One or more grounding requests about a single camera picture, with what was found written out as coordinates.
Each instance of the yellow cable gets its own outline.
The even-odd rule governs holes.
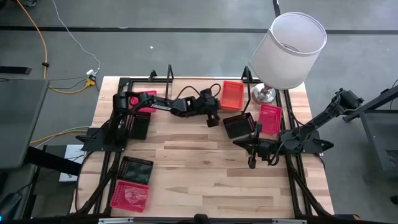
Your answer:
[[[42,39],[42,42],[43,42],[43,46],[44,46],[44,62],[47,63],[47,46],[46,46],[46,44],[45,44],[43,35],[42,35],[41,31],[39,30],[39,28],[37,27],[35,21],[31,18],[30,14],[26,11],[25,7],[19,2],[19,0],[16,0],[16,1],[18,2],[19,6],[20,6],[20,7],[22,8],[22,10],[25,12],[26,16],[27,16],[27,17],[29,18],[29,20],[33,23],[33,26],[35,26],[37,32],[39,33],[40,38]],[[46,80],[46,79],[47,79],[47,67],[44,66],[44,80]],[[69,91],[60,91],[60,90],[56,90],[56,89],[53,89],[51,86],[49,86],[49,88],[50,88],[51,90],[53,90],[53,91],[56,91],[57,93],[74,94],[74,93],[78,93],[78,92],[81,92],[81,91],[87,89],[89,86],[91,86],[91,85],[87,85],[87,83],[86,83],[86,86],[85,86],[84,88],[82,88],[81,90],[70,91],[70,92],[69,92]]]
[[[65,132],[61,132],[61,133],[57,133],[57,134],[52,134],[52,135],[46,136],[44,138],[41,138],[41,139],[38,139],[38,140],[35,140],[35,141],[31,141],[30,144],[35,144],[37,142],[44,141],[44,140],[46,140],[48,138],[51,138],[51,137],[61,136],[61,135],[64,135],[64,134],[69,134],[69,133],[87,133],[87,131],[86,130],[65,131]]]

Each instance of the red box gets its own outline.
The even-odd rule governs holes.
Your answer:
[[[243,108],[244,83],[224,80],[221,95],[221,108],[240,110]]]
[[[149,187],[124,180],[117,180],[111,207],[133,212],[143,212],[149,195]]]
[[[261,132],[267,134],[277,134],[280,131],[280,118],[282,108],[267,104],[261,105],[259,121],[262,123]]]
[[[150,91],[145,91],[145,93],[148,93],[148,95],[154,95],[156,96],[156,90],[150,90]],[[137,97],[132,97],[131,98],[131,104],[136,105],[138,104],[138,98]],[[155,108],[142,108],[139,110],[140,112],[148,112],[148,113],[154,113],[156,112]]]

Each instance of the silver lamp base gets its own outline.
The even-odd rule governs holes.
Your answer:
[[[276,96],[275,89],[264,85],[263,83],[257,84],[253,90],[253,99],[256,103],[270,103],[274,101]]]

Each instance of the lamp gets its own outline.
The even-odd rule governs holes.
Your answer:
[[[291,89],[304,82],[326,44],[326,31],[314,18],[289,12],[278,16],[249,61],[260,79],[253,98],[257,103],[275,99],[275,88]]]

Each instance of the red container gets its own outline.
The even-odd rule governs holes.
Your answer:
[[[261,132],[267,134],[277,134],[280,131],[280,118],[282,108],[267,104],[261,105],[259,121],[262,123]]]
[[[243,108],[244,83],[224,80],[221,95],[221,108],[225,110],[240,110]]]
[[[156,90],[151,90],[151,91],[145,91],[145,93],[148,93],[148,95],[154,95],[156,96]],[[138,103],[138,98],[137,97],[132,97],[131,98],[131,104],[136,105]],[[139,110],[140,112],[148,112],[148,113],[153,113],[156,112],[155,108],[143,108]]]
[[[143,212],[148,199],[149,187],[124,180],[116,182],[111,207],[133,212]]]

